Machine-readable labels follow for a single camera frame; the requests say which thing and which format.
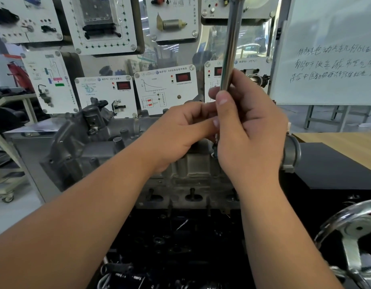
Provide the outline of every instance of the forearm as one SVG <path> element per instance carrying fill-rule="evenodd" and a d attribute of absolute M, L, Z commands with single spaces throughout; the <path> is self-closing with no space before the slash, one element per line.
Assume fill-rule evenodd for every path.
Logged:
<path fill-rule="evenodd" d="M 265 180 L 256 190 L 250 186 L 241 183 L 236 188 L 257 289 L 341 289 L 278 181 Z"/>
<path fill-rule="evenodd" d="M 139 158 L 128 147 L 0 235 L 0 288 L 85 288 L 150 176 Z"/>

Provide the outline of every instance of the caster wheel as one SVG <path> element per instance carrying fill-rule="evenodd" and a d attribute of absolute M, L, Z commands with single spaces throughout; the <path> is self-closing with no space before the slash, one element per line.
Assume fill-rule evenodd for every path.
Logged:
<path fill-rule="evenodd" d="M 6 197 L 6 198 L 2 198 L 2 202 L 4 202 L 4 203 L 10 203 L 13 200 L 14 200 L 14 196 L 9 196 L 9 197 Z"/>

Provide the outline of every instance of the fingernail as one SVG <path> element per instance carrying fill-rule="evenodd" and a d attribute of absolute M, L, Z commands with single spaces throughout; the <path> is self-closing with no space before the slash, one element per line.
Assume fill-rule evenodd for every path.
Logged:
<path fill-rule="evenodd" d="M 219 91 L 216 95 L 216 102 L 218 105 L 222 105 L 223 103 L 227 102 L 227 98 L 224 98 L 226 95 L 225 92 Z"/>
<path fill-rule="evenodd" d="M 212 121 L 213 121 L 215 127 L 219 128 L 219 125 L 220 125 L 219 118 L 218 117 L 214 117 L 214 119 Z"/>

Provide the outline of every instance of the wooden table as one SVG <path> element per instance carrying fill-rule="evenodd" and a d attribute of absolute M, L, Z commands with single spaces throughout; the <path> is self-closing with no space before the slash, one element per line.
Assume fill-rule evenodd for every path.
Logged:
<path fill-rule="evenodd" d="M 321 142 L 371 170 L 371 132 L 295 133 L 300 142 Z"/>

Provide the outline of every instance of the left hand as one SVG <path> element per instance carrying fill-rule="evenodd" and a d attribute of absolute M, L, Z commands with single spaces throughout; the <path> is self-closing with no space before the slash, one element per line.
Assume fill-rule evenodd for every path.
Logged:
<path fill-rule="evenodd" d="M 171 107 L 132 145 L 149 160 L 155 173 L 182 158 L 192 144 L 217 133 L 215 103 L 188 102 Z"/>

